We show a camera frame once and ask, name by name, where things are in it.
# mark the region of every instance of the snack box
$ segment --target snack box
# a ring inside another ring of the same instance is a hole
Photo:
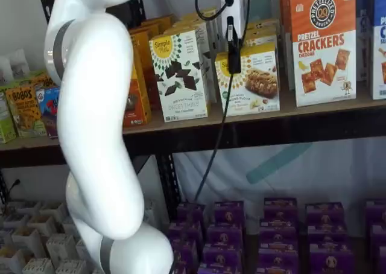
[[[259,262],[278,266],[290,266],[298,273],[299,251],[296,242],[281,243],[272,241],[259,244]]]
[[[310,244],[309,256],[311,274],[355,273],[355,258],[349,244]]]
[[[165,122],[208,116],[209,90],[198,38],[198,31],[189,28],[150,41]]]
[[[240,54],[241,73],[233,76],[227,116],[280,110],[275,44],[244,47]],[[217,55],[216,71],[225,110],[230,85],[228,53]]]
[[[310,243],[321,242],[345,242],[349,235],[344,223],[334,224],[308,224],[307,226],[308,241]]]
[[[297,220],[297,200],[294,197],[266,197],[264,199],[264,218]]]
[[[386,98],[386,0],[371,0],[370,3],[370,92],[373,99],[378,100]]]
[[[147,124],[151,119],[144,73],[136,47],[133,48],[133,55],[133,70],[131,72],[130,90],[126,102],[123,127]]]
[[[47,243],[47,251],[55,268],[65,259],[78,259],[73,236],[66,234],[54,234]]]
[[[297,240],[297,225],[294,221],[278,221],[261,218],[260,239],[262,241]]]
[[[355,99],[355,0],[289,0],[296,105]]]
[[[239,244],[206,243],[203,249],[203,262],[237,267],[242,271],[242,249]]]
[[[160,18],[146,19],[142,21],[141,25],[159,24],[159,28],[160,28],[159,32],[162,34],[164,31],[166,31],[167,29],[173,26],[175,19],[176,17],[173,14],[169,14],[167,16],[162,16]]]
[[[50,259],[34,258],[24,266],[23,274],[55,274],[55,269]]]
[[[46,253],[36,229],[21,227],[12,234],[12,240],[17,249],[21,249],[25,256],[45,258]]]
[[[344,222],[344,208],[340,202],[306,204],[307,223]]]
[[[244,202],[215,202],[213,216],[216,223],[241,224],[245,227]]]
[[[177,261],[186,267],[187,273],[195,273],[198,268],[197,247],[194,239],[170,238],[170,244]]]
[[[16,132],[14,131],[7,98],[4,92],[0,91],[0,143],[7,143],[15,138]]]
[[[241,224],[211,224],[206,229],[206,236],[208,243],[240,245],[243,249],[244,242]]]
[[[40,88],[40,83],[26,84],[5,92],[20,137],[47,135],[36,98],[36,91]]]

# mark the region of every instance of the purple snack box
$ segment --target purple snack box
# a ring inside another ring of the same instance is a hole
[[[297,220],[297,201],[293,197],[266,197],[264,199],[264,218],[278,220]]]
[[[344,223],[311,224],[307,227],[307,235],[309,243],[346,242],[349,237]]]
[[[297,273],[299,268],[299,252],[297,243],[260,243],[259,261],[263,264],[290,266]]]
[[[344,222],[342,203],[309,203],[306,205],[307,223],[339,223]]]
[[[260,239],[265,240],[296,240],[296,225],[293,221],[272,221],[260,219]]]
[[[198,267],[195,241],[186,240],[181,242],[179,238],[172,238],[169,241],[178,263],[184,265],[188,273],[195,273]]]
[[[240,274],[236,267],[201,263],[197,274]]]
[[[355,258],[346,243],[319,243],[309,245],[311,274],[355,273]]]
[[[201,253],[203,249],[203,231],[201,230],[200,222],[198,221],[194,224],[191,224],[190,226],[187,227],[186,230],[185,228],[186,228],[186,222],[184,221],[170,223],[168,237],[181,238],[182,232],[186,231],[186,236],[189,239],[195,240],[197,249],[199,253]]]
[[[214,217],[216,223],[241,224],[244,228],[244,202],[215,202]]]
[[[207,243],[203,250],[203,262],[236,266],[238,270],[242,271],[242,249],[237,244]]]
[[[208,243],[240,245],[243,249],[242,227],[240,224],[211,224],[206,230]]]

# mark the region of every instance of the cracker box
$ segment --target cracker box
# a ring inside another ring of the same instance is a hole
[[[154,73],[153,61],[151,59],[151,53],[150,53],[150,47],[149,47],[149,40],[158,35],[158,28],[155,27],[155,29],[156,30],[154,31],[154,29],[152,29],[152,26],[149,26],[149,27],[134,28],[128,31],[131,36],[133,47],[137,49],[139,58],[141,60],[142,71],[143,71],[144,82],[145,82],[143,86],[146,87],[148,99],[150,102],[150,107],[153,110],[161,109],[156,75]],[[135,69],[140,70],[138,65],[139,64],[135,64],[135,61],[134,61]]]
[[[55,268],[65,259],[78,259],[73,236],[66,234],[54,234],[47,243],[47,251]]]
[[[0,92],[0,143],[7,143],[16,138],[12,116],[10,114],[7,98]]]
[[[309,256],[311,274],[355,273],[355,258],[349,244],[310,244]]]
[[[133,48],[134,63],[131,72],[130,90],[126,102],[123,126],[131,127],[147,124],[151,119],[149,98],[146,91],[141,60],[136,48]]]
[[[296,105],[356,97],[355,0],[290,0]]]
[[[216,71],[224,110],[230,82],[227,53],[217,55]],[[227,116],[278,110],[279,82],[274,43],[242,48],[241,73],[233,76]]]
[[[199,249],[201,253],[203,248],[203,232],[200,223],[196,222],[190,224],[184,221],[170,223],[168,231],[168,236],[170,238],[180,238],[184,232],[189,239],[195,241],[197,249]]]
[[[244,202],[215,202],[213,216],[216,223],[241,224],[245,227]]]
[[[198,267],[197,248],[194,239],[181,240],[179,238],[170,239],[174,256],[177,261],[186,267],[187,273],[195,273]]]
[[[197,274],[237,274],[240,273],[236,267],[223,266],[220,264],[201,263]]]
[[[349,236],[347,228],[344,223],[330,224],[319,224],[319,225],[308,225],[307,226],[308,241],[310,243],[321,243],[321,242],[345,242]]]
[[[22,249],[26,256],[34,258],[47,257],[36,229],[21,227],[12,234],[12,240],[16,248]]]
[[[240,245],[243,249],[241,224],[217,223],[211,224],[206,229],[208,243],[224,243]]]
[[[56,274],[89,274],[86,262],[82,260],[64,260],[56,269]]]
[[[57,233],[54,218],[50,215],[35,215],[28,221],[27,226],[37,229],[41,236],[47,238]]]
[[[242,271],[242,249],[240,245],[206,243],[203,249],[203,262],[237,267]]]
[[[372,0],[370,92],[373,99],[386,98],[386,0]]]
[[[261,218],[260,239],[262,241],[296,240],[296,224],[293,221],[278,221]]]
[[[40,83],[27,84],[5,92],[20,137],[47,135],[36,98],[41,87]]]
[[[344,209],[340,202],[309,203],[306,205],[306,221],[308,223],[344,222]]]
[[[25,266],[25,259],[21,250],[2,247],[0,249],[0,269],[1,273],[22,274]]]
[[[199,37],[190,28],[150,41],[165,122],[208,116],[209,91]]]
[[[30,259],[23,268],[23,274],[55,274],[55,269],[50,259]]]
[[[297,220],[297,201],[293,197],[266,197],[264,199],[264,218],[278,220]]]

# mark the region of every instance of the colorful box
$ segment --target colorful box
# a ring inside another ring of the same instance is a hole
[[[221,102],[225,109],[230,85],[228,53],[216,57]],[[227,116],[280,110],[279,82],[274,43],[241,49],[241,73],[235,74]]]
[[[306,204],[307,223],[344,222],[344,208],[340,202]]]
[[[355,0],[290,0],[296,105],[356,97]]]
[[[133,48],[134,62],[131,72],[130,90],[126,102],[123,127],[147,124],[151,109],[147,95],[144,73],[137,49]]]
[[[297,201],[293,197],[266,197],[264,199],[264,218],[278,220],[297,220]]]
[[[308,241],[310,243],[345,242],[349,235],[344,223],[319,224],[307,226]]]
[[[47,135],[36,98],[41,87],[40,83],[27,84],[5,92],[20,137]]]
[[[309,255],[311,274],[355,273],[355,258],[349,244],[310,244]]]
[[[208,116],[209,91],[198,38],[198,31],[190,28],[150,41],[165,122]]]
[[[203,249],[203,262],[237,267],[242,271],[242,249],[239,244],[206,243]]]
[[[42,114],[42,121],[50,138],[58,137],[56,128],[56,114],[58,111],[60,87],[51,89],[41,88],[36,91],[39,110]]]

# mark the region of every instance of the chocolate image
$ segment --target chocolate image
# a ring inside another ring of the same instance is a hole
[[[179,70],[176,74],[176,77],[177,78],[183,78],[185,76],[187,76],[189,73],[190,73],[191,70],[189,69],[182,69],[182,70]]]
[[[177,89],[177,86],[176,86],[176,85],[170,86],[170,87],[166,90],[165,96],[168,96],[168,95],[173,94],[173,93],[176,91],[176,89]]]
[[[197,90],[194,78],[192,76],[185,76],[183,78],[183,82],[185,84],[185,88],[188,88],[188,89],[191,89],[191,90],[194,90],[194,91]]]

